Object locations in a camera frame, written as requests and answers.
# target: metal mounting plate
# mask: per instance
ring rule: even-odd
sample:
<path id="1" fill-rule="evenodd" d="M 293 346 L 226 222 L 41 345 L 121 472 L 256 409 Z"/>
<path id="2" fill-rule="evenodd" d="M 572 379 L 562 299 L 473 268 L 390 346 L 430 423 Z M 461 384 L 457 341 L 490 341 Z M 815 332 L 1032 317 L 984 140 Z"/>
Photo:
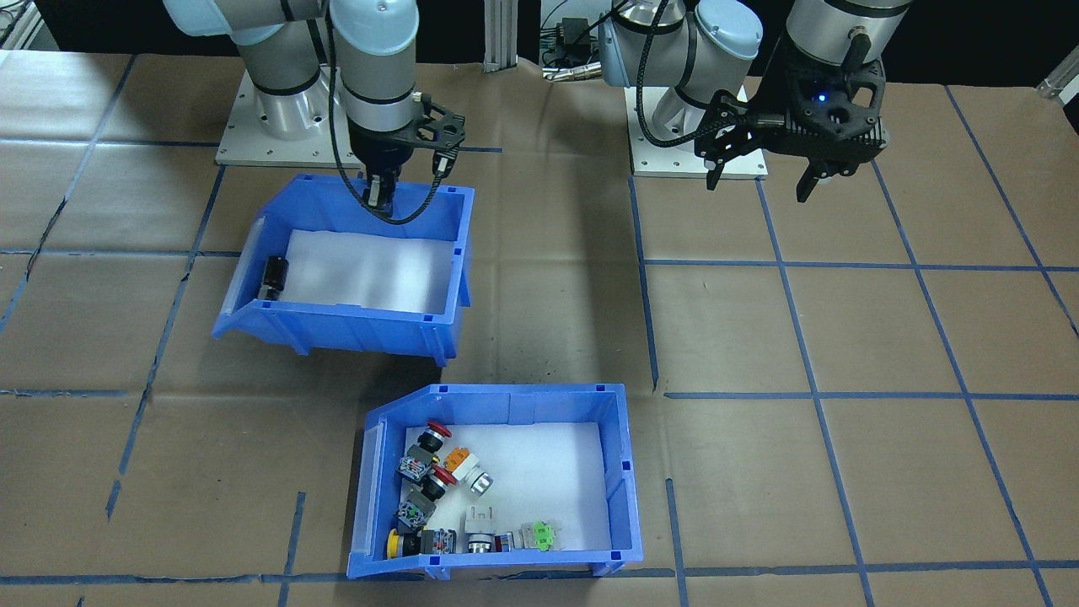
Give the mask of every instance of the metal mounting plate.
<path id="1" fill-rule="evenodd" d="M 341 104 L 334 107 L 333 119 L 337 122 L 341 164 L 345 168 L 359 168 L 359 161 L 350 151 L 349 121 Z M 259 112 L 255 109 L 255 86 L 250 77 L 244 72 L 229 114 L 229 123 L 221 135 L 221 144 L 217 148 L 216 160 L 218 164 L 243 166 L 333 168 L 329 122 L 323 121 L 305 139 L 289 141 L 270 135 L 262 127 Z"/>
<path id="2" fill-rule="evenodd" d="M 656 104 L 663 97 L 666 86 L 644 87 L 644 115 L 651 116 Z M 738 98 L 746 100 L 746 88 L 738 92 Z M 708 169 L 705 162 L 693 153 L 693 141 L 677 148 L 657 148 L 644 139 L 641 126 L 637 123 L 637 93 L 626 88 L 626 116 L 629 120 L 629 143 L 633 175 L 641 177 L 694 177 L 704 179 Z M 736 157 L 727 163 L 723 170 L 724 179 L 756 179 L 767 177 L 768 167 L 764 162 L 764 152 L 754 150 L 752 153 Z"/>

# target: black cable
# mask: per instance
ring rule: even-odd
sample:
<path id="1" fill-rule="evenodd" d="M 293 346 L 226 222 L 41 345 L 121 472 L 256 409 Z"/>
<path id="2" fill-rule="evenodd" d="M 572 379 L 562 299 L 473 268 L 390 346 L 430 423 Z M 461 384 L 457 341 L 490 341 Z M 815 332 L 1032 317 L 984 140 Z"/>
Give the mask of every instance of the black cable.
<path id="1" fill-rule="evenodd" d="M 571 42 L 571 43 L 570 43 L 569 45 L 571 45 L 571 46 L 572 46 L 573 44 L 576 44 L 577 42 L 581 42 L 581 40 L 582 40 L 582 39 L 583 39 L 583 38 L 584 38 L 584 37 L 585 37 L 585 36 L 586 36 L 586 35 L 587 35 L 587 33 L 588 33 L 589 31 L 591 31 L 591 30 L 596 29 L 596 28 L 597 28 L 597 27 L 598 27 L 598 26 L 599 26 L 599 25 L 600 25 L 601 23 L 603 23 L 603 22 L 607 20 L 609 18 L 613 17 L 614 15 L 618 14 L 618 11 L 620 11 L 620 10 L 622 10 L 622 8 L 623 8 L 623 6 L 625 6 L 625 5 L 626 5 L 626 4 L 628 4 L 628 3 L 629 3 L 629 0 L 622 0 L 622 2 L 618 2 L 617 4 L 615 4 L 615 5 L 614 5 L 614 6 L 613 6 L 613 8 L 612 8 L 612 9 L 610 10 L 610 11 L 607 11 L 607 12 L 606 12 L 606 14 L 604 14 L 604 15 L 603 15 L 603 16 L 601 16 L 600 18 L 596 19 L 596 22 L 595 22 L 595 23 L 592 23 L 592 25 L 588 26 L 588 27 L 587 27 L 587 28 L 586 28 L 586 29 L 585 29 L 584 31 L 582 31 L 582 32 L 581 32 L 579 35 L 577 35 L 577 39 L 576 39 L 576 40 L 574 40 L 573 42 Z M 592 53 L 592 54 L 591 54 L 591 55 L 590 55 L 590 56 L 588 57 L 588 60 L 587 60 L 587 61 L 585 61 L 585 65 L 587 65 L 587 64 L 590 64 L 590 63 L 592 61 L 592 57 L 595 57 L 595 56 L 596 56 L 596 53 L 593 52 L 593 53 Z M 551 67 L 551 64 L 552 64 L 552 63 L 555 63 L 555 61 L 547 61 L 547 63 L 545 63 L 545 64 L 544 64 L 544 67 Z M 559 68 L 559 73 L 560 73 L 560 72 L 561 72 L 562 70 L 565 70 L 565 69 L 573 69 L 573 65 L 572 65 L 572 64 L 570 64 L 570 66 L 569 66 L 569 67 L 564 67 L 564 66 L 563 66 L 563 67 L 560 67 L 560 68 Z M 556 75 L 556 74 L 551 74 L 550 77 L 547 77 L 547 75 L 545 75 L 545 77 L 544 77 L 544 79 L 546 79 L 546 80 L 554 80 L 555 75 Z"/>
<path id="2" fill-rule="evenodd" d="M 328 43 L 329 43 L 329 69 L 330 69 L 330 89 L 329 89 L 330 147 L 333 149 L 333 162 L 334 164 L 337 164 L 338 174 L 341 175 L 341 180 L 344 181 L 345 188 L 349 189 L 349 192 L 352 194 L 354 198 L 356 198 L 356 202 L 359 203 L 359 205 L 364 208 L 364 210 L 367 210 L 375 218 L 378 218 L 380 221 L 384 221 L 386 223 L 390 223 L 391 225 L 404 225 L 405 223 L 409 223 L 413 219 L 422 215 L 423 211 L 427 209 L 427 206 L 431 205 L 431 201 L 435 198 L 435 192 L 438 191 L 438 185 L 442 183 L 442 178 L 438 175 L 435 175 L 434 179 L 431 180 L 431 190 L 427 192 L 427 197 L 423 199 L 423 204 L 421 204 L 415 210 L 413 210 L 411 215 L 409 215 L 408 217 L 404 217 L 401 219 L 383 217 L 377 210 L 369 207 L 367 203 L 364 202 L 364 196 L 361 196 L 359 192 L 356 191 L 356 187 L 352 184 L 352 180 L 349 179 L 349 175 L 344 171 L 344 165 L 341 164 L 341 151 L 338 149 L 338 143 L 337 143 L 337 128 L 334 127 L 333 123 L 334 122 L 333 106 L 337 105 L 337 101 L 334 100 L 333 97 L 333 92 L 337 85 L 337 46 L 333 42 L 333 22 L 330 19 L 329 11 L 326 12 L 326 37 L 329 39 Z"/>
<path id="3" fill-rule="evenodd" d="M 543 28 L 544 28 L 544 26 L 546 26 L 546 25 L 547 25 L 547 19 L 549 19 L 549 18 L 550 18 L 550 16 L 551 16 L 551 15 L 554 15 L 556 11 L 558 11 L 559 9 L 561 9 L 561 8 L 562 8 L 562 5 L 563 5 L 563 4 L 565 4 L 565 3 L 566 3 L 566 2 L 569 2 L 569 1 L 570 1 L 570 0 L 562 0 L 561 2 L 559 2 L 559 3 L 558 3 L 558 5 L 556 5 L 556 6 L 554 8 L 554 9 L 551 9 L 551 10 L 550 10 L 550 12 L 549 12 L 549 13 L 547 13 L 547 16 L 546 16 L 546 17 L 544 17 L 544 19 L 543 19 L 543 23 L 542 23 L 542 24 L 540 24 L 540 29 L 543 29 Z"/>
<path id="4" fill-rule="evenodd" d="M 14 6 L 19 6 L 17 14 L 11 12 L 11 9 L 13 9 Z M 8 4 L 5 6 L 0 6 L 0 13 L 6 13 L 8 16 L 11 17 L 11 23 L 4 26 L 3 31 L 0 32 L 0 44 L 4 44 L 5 42 L 8 42 L 8 39 L 11 38 L 12 32 L 15 31 L 15 24 L 17 24 L 18 20 L 23 18 L 23 15 L 26 14 L 26 11 L 29 10 L 29 8 L 30 8 L 29 0 L 24 0 L 23 2 L 12 2 L 11 4 Z"/>
<path id="5" fill-rule="evenodd" d="M 611 18 L 611 17 L 615 16 L 616 14 L 618 14 L 618 11 L 620 11 L 622 8 L 625 6 L 626 4 L 629 4 L 629 0 L 622 0 L 622 2 L 618 2 L 617 4 L 615 4 L 613 9 L 611 9 L 610 11 L 606 12 L 606 14 L 604 14 L 602 17 L 596 19 L 596 23 L 593 23 L 592 25 L 588 26 L 587 29 L 585 29 L 584 31 L 582 31 L 577 36 L 577 39 L 574 40 L 573 42 L 571 42 L 570 44 L 572 45 L 572 44 L 576 44 L 577 42 L 581 42 L 581 39 L 584 38 L 585 36 L 587 36 L 589 31 L 596 29 L 596 27 L 599 26 L 601 23 L 603 23 L 603 22 L 607 20 L 609 18 Z"/>
<path id="6" fill-rule="evenodd" d="M 648 129 L 647 121 L 644 120 L 644 67 L 648 61 L 652 40 L 656 36 L 656 29 L 659 28 L 659 19 L 663 18 L 664 10 L 667 9 L 668 3 L 670 3 L 670 0 L 659 0 L 659 5 L 656 8 L 656 16 L 652 17 L 652 25 L 648 27 L 647 36 L 644 37 L 644 45 L 641 47 L 641 63 L 637 66 L 637 123 L 641 126 L 641 133 L 644 134 L 644 138 L 657 148 L 678 147 L 705 135 L 719 133 L 722 128 L 735 124 L 733 120 L 716 120 L 708 125 L 698 124 L 697 129 L 693 133 L 673 139 L 660 139 Z"/>

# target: cable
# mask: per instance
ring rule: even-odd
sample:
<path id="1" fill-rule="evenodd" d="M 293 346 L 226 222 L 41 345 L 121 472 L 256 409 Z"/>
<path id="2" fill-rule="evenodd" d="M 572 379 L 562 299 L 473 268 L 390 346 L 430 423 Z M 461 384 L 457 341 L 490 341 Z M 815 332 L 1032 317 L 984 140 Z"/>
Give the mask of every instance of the cable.
<path id="1" fill-rule="evenodd" d="M 659 19 L 663 18 L 668 3 L 670 3 L 670 0 L 659 0 L 659 5 L 656 8 L 656 16 L 652 17 L 652 25 L 648 27 L 647 36 L 644 37 L 644 45 L 641 47 L 641 63 L 637 66 L 637 122 L 641 126 L 641 133 L 644 134 L 644 138 L 657 148 L 678 147 L 705 135 L 719 133 L 720 129 L 735 124 L 735 121 L 730 120 L 716 120 L 707 126 L 698 124 L 697 129 L 693 133 L 673 139 L 660 139 L 648 129 L 647 121 L 644 120 L 644 66 L 648 60 L 648 52 L 652 50 L 652 40 L 656 36 L 656 29 L 659 28 Z"/>
<path id="2" fill-rule="evenodd" d="M 598 25 L 600 25 L 601 23 L 603 23 L 603 22 L 607 20 L 609 18 L 611 18 L 611 17 L 615 16 L 616 14 L 618 14 L 618 11 L 620 11 L 622 8 L 625 6 L 626 4 L 629 4 L 629 0 L 622 0 L 622 2 L 618 2 L 617 4 L 615 4 L 613 9 L 611 9 L 610 11 L 606 12 L 606 14 L 604 14 L 602 17 L 596 19 L 596 23 L 593 23 L 592 25 L 588 26 L 587 29 L 585 29 L 584 31 L 582 31 L 577 36 L 577 39 L 574 40 L 573 42 L 571 42 L 570 44 L 576 44 L 577 42 L 581 42 L 581 39 L 584 38 L 585 36 L 588 36 L 589 31 L 596 29 L 596 27 Z"/>
<path id="3" fill-rule="evenodd" d="M 570 0 L 562 0 L 561 2 L 558 3 L 558 5 L 556 5 L 554 9 L 551 9 L 550 12 L 547 13 L 547 16 L 544 17 L 543 23 L 540 24 L 540 29 L 543 29 L 544 27 L 546 27 L 547 26 L 547 19 L 549 19 L 550 16 L 554 15 L 556 11 L 558 11 L 559 9 L 561 9 L 562 4 L 565 4 L 569 1 Z"/>
<path id="4" fill-rule="evenodd" d="M 435 198 L 435 192 L 438 191 L 438 185 L 442 183 L 442 178 L 438 175 L 435 175 L 435 178 L 431 180 L 431 190 L 427 192 L 427 197 L 423 199 L 423 204 L 421 204 L 415 210 L 413 210 L 411 215 L 409 215 L 408 217 L 404 217 L 401 219 L 383 217 L 378 211 L 369 207 L 367 203 L 364 202 L 364 196 L 361 196 L 359 192 L 356 191 L 356 187 L 352 184 L 352 180 L 349 179 L 349 175 L 344 171 L 344 165 L 341 164 L 341 151 L 338 149 L 337 128 L 334 127 L 334 121 L 333 121 L 333 106 L 337 105 L 337 101 L 334 100 L 333 97 L 333 92 L 337 85 L 337 45 L 333 42 L 333 22 L 330 19 L 329 11 L 326 12 L 326 37 L 329 39 L 328 43 L 329 43 L 329 69 L 330 69 L 330 89 L 329 89 L 330 107 L 329 107 L 328 119 L 330 121 L 330 147 L 333 149 L 333 162 L 334 164 L 337 164 L 338 174 L 341 175 L 341 180 L 344 181 L 345 188 L 349 189 L 349 192 L 352 194 L 354 198 L 356 198 L 356 202 L 359 203 L 359 205 L 364 208 L 364 210 L 367 210 L 372 216 L 378 218 L 380 221 L 390 223 L 391 225 L 404 225 L 405 223 L 409 223 L 413 219 L 422 215 L 423 211 L 427 209 L 427 206 L 431 205 L 431 201 Z"/>
<path id="5" fill-rule="evenodd" d="M 614 6 L 613 6 L 613 8 L 612 8 L 612 9 L 610 10 L 610 11 L 607 11 L 607 12 L 606 12 L 606 13 L 605 13 L 605 14 L 604 14 L 603 16 L 601 16 L 601 17 L 600 17 L 600 18 L 598 18 L 598 19 L 596 19 L 596 22 L 595 22 L 595 23 L 592 23 L 592 25 L 588 26 L 587 28 L 585 28 L 585 30 L 584 30 L 584 31 L 582 31 L 581 33 L 578 33 L 578 35 L 577 35 L 577 39 L 576 39 L 576 40 L 574 40 L 573 42 L 571 42 L 571 43 L 570 43 L 570 45 L 572 46 L 573 44 L 576 44 L 577 42 L 581 42 L 581 40 L 582 40 L 582 39 L 583 39 L 583 38 L 584 38 L 585 36 L 587 36 L 589 31 L 591 31 L 591 30 L 596 29 L 596 28 L 597 28 L 597 27 L 598 27 L 598 26 L 599 26 L 599 25 L 600 25 L 601 23 L 603 23 L 603 22 L 607 20 L 609 18 L 613 17 L 614 15 L 618 14 L 618 11 L 620 11 L 620 10 L 622 10 L 622 8 L 623 8 L 623 6 L 625 6 L 625 5 L 626 5 L 626 4 L 628 4 L 628 3 L 629 3 L 629 0 L 622 0 L 622 2 L 618 2 L 617 4 L 615 4 L 615 5 L 614 5 Z M 545 52 L 544 52 L 544 55 L 543 55 L 543 56 L 546 56 L 546 55 L 547 55 L 547 53 L 550 53 L 551 51 L 552 51 L 551 49 L 548 49 L 547 51 L 545 51 Z M 593 57 L 595 55 L 596 55 L 596 52 L 593 52 L 593 53 L 592 53 L 592 54 L 591 54 L 591 55 L 590 55 L 590 56 L 588 57 L 588 60 L 587 60 L 587 61 L 585 61 L 585 64 L 584 64 L 584 65 L 587 65 L 587 64 L 590 64 L 590 63 L 592 61 L 592 57 Z M 545 63 L 544 63 L 544 67 L 551 67 L 551 64 L 554 64 L 554 63 L 555 63 L 555 61 L 545 61 Z M 562 66 L 562 67 L 559 67 L 559 72 L 561 72 L 562 70 L 566 70 L 566 69 L 573 69 L 573 67 L 574 67 L 574 66 L 573 66 L 572 64 L 570 64 L 570 66 Z M 552 73 L 552 74 L 550 74 L 549 77 L 548 77 L 548 75 L 544 75 L 544 79 L 546 79 L 546 80 L 550 80 L 550 81 L 554 81 L 554 78 L 555 78 L 555 75 L 557 75 L 557 74 L 558 74 L 559 72 L 556 72 L 556 73 Z"/>

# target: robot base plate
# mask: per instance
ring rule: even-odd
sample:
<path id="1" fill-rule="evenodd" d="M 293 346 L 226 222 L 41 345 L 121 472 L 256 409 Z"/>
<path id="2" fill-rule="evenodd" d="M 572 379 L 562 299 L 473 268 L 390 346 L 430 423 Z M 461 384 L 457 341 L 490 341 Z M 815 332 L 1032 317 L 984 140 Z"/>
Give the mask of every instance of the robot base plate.
<path id="1" fill-rule="evenodd" d="M 644 115 L 651 116 L 656 110 L 656 104 L 663 97 L 665 86 L 644 87 Z M 746 100 L 746 89 L 738 92 L 738 98 Z M 704 179 L 708 169 L 705 162 L 694 155 L 693 141 L 677 148 L 657 148 L 644 139 L 641 126 L 637 123 L 637 93 L 626 88 L 626 115 L 629 120 L 630 155 L 633 164 L 633 175 L 639 177 L 694 177 Z M 767 177 L 768 168 L 764 162 L 764 152 L 755 150 L 752 153 L 736 157 L 727 163 L 723 170 L 724 179 L 756 179 Z"/>

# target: electrical component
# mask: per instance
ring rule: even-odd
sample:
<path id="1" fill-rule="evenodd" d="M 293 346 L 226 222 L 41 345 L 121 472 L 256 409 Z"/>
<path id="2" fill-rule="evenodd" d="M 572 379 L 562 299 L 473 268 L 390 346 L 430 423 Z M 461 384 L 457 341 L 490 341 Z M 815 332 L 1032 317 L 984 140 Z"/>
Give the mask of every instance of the electrical component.
<path id="1" fill-rule="evenodd" d="M 271 254 L 267 259 L 267 268 L 262 272 L 262 286 L 259 287 L 259 299 L 276 301 L 281 291 L 285 290 L 285 278 L 288 277 L 288 259 Z"/>
<path id="2" fill-rule="evenodd" d="M 455 485 L 453 475 L 440 466 L 433 466 L 431 474 L 424 477 L 423 483 L 414 487 L 401 501 L 397 509 L 397 521 L 406 532 L 416 532 L 423 528 L 435 513 L 435 502 L 446 495 L 448 485 Z"/>
<path id="3" fill-rule="evenodd" d="M 415 440 L 415 444 L 405 452 L 397 464 L 397 474 L 409 483 L 419 485 L 431 468 L 438 464 L 438 450 L 446 440 L 453 437 L 445 426 L 435 420 L 427 420 L 427 429 Z"/>
<path id="4" fill-rule="evenodd" d="M 540 552 L 558 550 L 558 532 L 550 522 L 525 523 L 514 532 L 514 543 L 522 549 L 534 548 Z"/>
<path id="5" fill-rule="evenodd" d="M 453 529 L 423 529 L 415 534 L 390 530 L 386 539 L 386 558 L 416 554 L 453 554 L 456 552 L 457 533 Z"/>
<path id="6" fill-rule="evenodd" d="M 498 534 L 494 536 L 494 552 L 513 552 L 514 551 L 514 533 L 506 532 L 505 534 Z"/>
<path id="7" fill-rule="evenodd" d="M 473 554 L 491 552 L 494 549 L 494 509 L 477 509 L 475 506 L 465 511 L 465 535 L 468 536 L 468 552 Z"/>
<path id="8" fill-rule="evenodd" d="M 446 456 L 446 469 L 453 474 L 457 484 L 468 487 L 477 496 L 481 496 L 494 482 L 491 475 L 479 466 L 479 458 L 464 447 L 457 447 Z"/>

